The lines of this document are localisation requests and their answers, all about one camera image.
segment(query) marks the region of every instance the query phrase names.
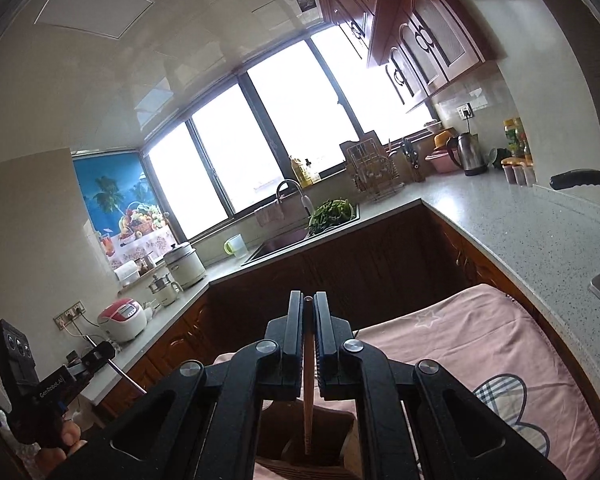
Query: upper cabinet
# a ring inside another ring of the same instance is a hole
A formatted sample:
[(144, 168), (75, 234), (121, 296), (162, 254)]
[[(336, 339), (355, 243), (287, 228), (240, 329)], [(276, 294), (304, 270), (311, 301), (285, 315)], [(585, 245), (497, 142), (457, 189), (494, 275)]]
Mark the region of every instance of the upper cabinet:
[(385, 64), (410, 108), (493, 56), (458, 0), (320, 0), (368, 64)]

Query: towel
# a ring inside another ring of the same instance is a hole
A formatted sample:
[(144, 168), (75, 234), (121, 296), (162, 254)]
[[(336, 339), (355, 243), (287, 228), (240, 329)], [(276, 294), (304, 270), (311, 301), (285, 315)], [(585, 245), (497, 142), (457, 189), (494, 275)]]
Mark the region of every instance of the towel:
[(264, 227), (270, 222), (275, 220), (285, 219), (285, 214), (282, 212), (282, 204), (280, 200), (275, 199), (273, 202), (269, 202), (267, 205), (256, 209), (256, 220), (260, 227)]

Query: faucet spout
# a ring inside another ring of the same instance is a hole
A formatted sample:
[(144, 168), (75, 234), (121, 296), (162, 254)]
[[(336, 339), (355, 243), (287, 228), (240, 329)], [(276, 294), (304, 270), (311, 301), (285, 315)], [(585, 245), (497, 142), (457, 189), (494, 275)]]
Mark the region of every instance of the faucet spout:
[(309, 217), (311, 217), (311, 215), (314, 214), (314, 212), (315, 212), (314, 204), (311, 202), (311, 199), (307, 195), (305, 195), (304, 192), (302, 192), (302, 187), (295, 180), (291, 180), (290, 178), (287, 178), (287, 179), (283, 180), (282, 182), (280, 182), (280, 184), (278, 184), (278, 187), (276, 188), (276, 198), (280, 202), (282, 202), (282, 195), (280, 195), (280, 188), (282, 187), (283, 184), (287, 184), (289, 186), (296, 186), (296, 188), (298, 189), (298, 193), (300, 193), (300, 202), (302, 203), (302, 207), (304, 207), (304, 210), (306, 211), (307, 215)]

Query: granite countertop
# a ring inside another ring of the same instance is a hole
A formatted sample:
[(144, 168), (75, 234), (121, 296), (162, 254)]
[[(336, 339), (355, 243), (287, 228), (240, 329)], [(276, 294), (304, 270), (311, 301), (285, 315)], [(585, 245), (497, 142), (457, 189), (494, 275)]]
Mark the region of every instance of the granite countertop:
[[(525, 293), (570, 347), (600, 397), (600, 300), (588, 290), (590, 280), (600, 272), (600, 224), (536, 196), (530, 188), (510, 186), (496, 171), (474, 177), (462, 173), (431, 176), (380, 200), (361, 203), (359, 220), (328, 234), (244, 267), (240, 266), (244, 260), (235, 258), (209, 266), (202, 281), (158, 310), (146, 329), (116, 356), (116, 363), (129, 370), (210, 284), (420, 203), (471, 239)], [(103, 368), (82, 395), (97, 404), (118, 380), (112, 369)]]

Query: ceiling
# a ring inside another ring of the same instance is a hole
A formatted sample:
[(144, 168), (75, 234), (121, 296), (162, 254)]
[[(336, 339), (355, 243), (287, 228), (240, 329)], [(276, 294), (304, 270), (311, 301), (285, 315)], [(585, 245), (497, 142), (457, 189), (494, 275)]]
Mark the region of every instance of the ceiling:
[(142, 146), (245, 60), (322, 21), (296, 0), (151, 0), (116, 40), (35, 23), (47, 1), (28, 0), (0, 38), (0, 162)]

